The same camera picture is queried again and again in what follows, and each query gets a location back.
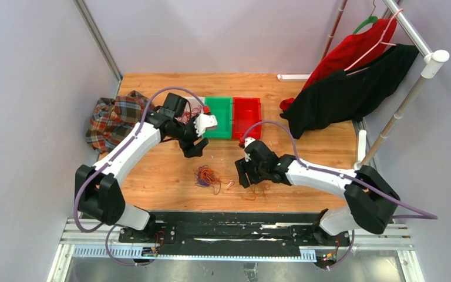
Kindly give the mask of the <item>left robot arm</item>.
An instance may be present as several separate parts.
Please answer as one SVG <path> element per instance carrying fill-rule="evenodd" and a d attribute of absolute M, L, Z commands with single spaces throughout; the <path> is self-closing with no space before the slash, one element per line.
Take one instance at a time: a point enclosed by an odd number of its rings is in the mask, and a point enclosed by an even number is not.
<path fill-rule="evenodd" d="M 202 112 L 187 123 L 178 117 L 188 100 L 173 94 L 173 88 L 161 106 L 145 107 L 133 130 L 104 158 L 92 166 L 81 165 L 75 173 L 73 210 L 99 221 L 99 226 L 122 226 L 134 230 L 143 243 L 156 236 L 155 217 L 147 210 L 126 203 L 121 186 L 129 172 L 153 147 L 166 137 L 178 141 L 184 157 L 200 157 L 208 145 L 204 134 L 218 126 L 217 118 L 201 99 Z"/>

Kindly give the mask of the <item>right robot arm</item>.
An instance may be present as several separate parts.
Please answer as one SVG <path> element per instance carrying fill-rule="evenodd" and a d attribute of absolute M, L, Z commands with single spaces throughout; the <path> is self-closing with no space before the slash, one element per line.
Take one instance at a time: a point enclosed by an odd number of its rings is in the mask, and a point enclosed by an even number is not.
<path fill-rule="evenodd" d="M 318 244 L 326 245 L 339 233 L 354 229 L 382 234 L 397 209 L 400 197 L 373 167 L 336 169 L 294 155 L 278 156 L 264 142 L 250 137 L 242 148 L 244 157 L 234 163 L 242 187 L 268 180 L 314 188 L 346 201 L 344 207 L 324 209 L 317 215 L 311 232 Z"/>

